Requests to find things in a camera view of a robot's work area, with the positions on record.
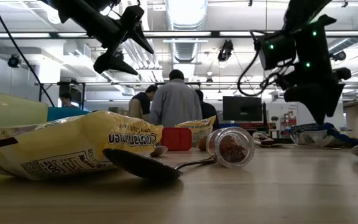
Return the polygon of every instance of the yellow snack bag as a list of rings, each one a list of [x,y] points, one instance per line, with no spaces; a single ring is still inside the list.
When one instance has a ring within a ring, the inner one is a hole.
[[[0,128],[0,174],[40,180],[109,169],[103,149],[148,154],[161,136],[162,126],[108,111]]]
[[[188,121],[182,124],[178,124],[176,128],[190,128],[191,134],[193,135],[193,146],[196,146],[198,141],[203,137],[208,136],[212,133],[213,124],[215,122],[216,116],[212,116],[207,119],[197,120],[197,121]]]

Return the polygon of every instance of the wooden table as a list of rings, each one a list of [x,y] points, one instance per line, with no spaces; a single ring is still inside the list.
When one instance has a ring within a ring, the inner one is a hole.
[[[168,164],[207,157],[168,153]],[[121,170],[56,182],[0,176],[0,223],[357,223],[349,151],[257,149],[243,169],[191,167],[171,184]]]

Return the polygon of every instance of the spoon handle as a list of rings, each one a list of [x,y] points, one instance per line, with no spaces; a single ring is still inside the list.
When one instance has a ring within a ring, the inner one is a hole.
[[[215,163],[215,160],[212,158],[202,159],[200,161],[184,162],[184,163],[176,165],[175,170],[180,170],[183,167],[191,166],[191,165],[197,165],[197,164],[206,165],[206,164],[212,164],[212,163]]]

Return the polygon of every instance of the glass jar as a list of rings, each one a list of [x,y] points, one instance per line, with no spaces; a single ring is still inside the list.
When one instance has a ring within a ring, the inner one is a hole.
[[[247,165],[255,152],[252,136],[238,127],[212,132],[206,140],[206,148],[216,162],[228,168]]]

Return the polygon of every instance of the man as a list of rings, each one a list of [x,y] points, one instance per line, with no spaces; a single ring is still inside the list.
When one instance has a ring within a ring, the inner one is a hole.
[[[150,85],[146,92],[138,93],[129,102],[129,116],[131,118],[143,119],[149,121],[150,102],[153,101],[155,92],[157,91],[155,85]]]
[[[185,84],[184,74],[180,70],[172,70],[169,80],[154,95],[151,123],[172,128],[180,123],[202,119],[197,93]]]
[[[71,103],[71,94],[69,93],[62,93],[59,96],[60,100],[62,101],[62,107],[78,109],[77,106],[72,105]]]
[[[219,129],[219,120],[218,120],[218,114],[216,112],[216,109],[213,105],[209,103],[204,102],[204,93],[201,90],[196,90],[196,93],[198,95],[198,98],[200,99],[201,103],[201,112],[203,114],[203,119],[210,118],[212,116],[216,116],[213,128],[214,131]]]

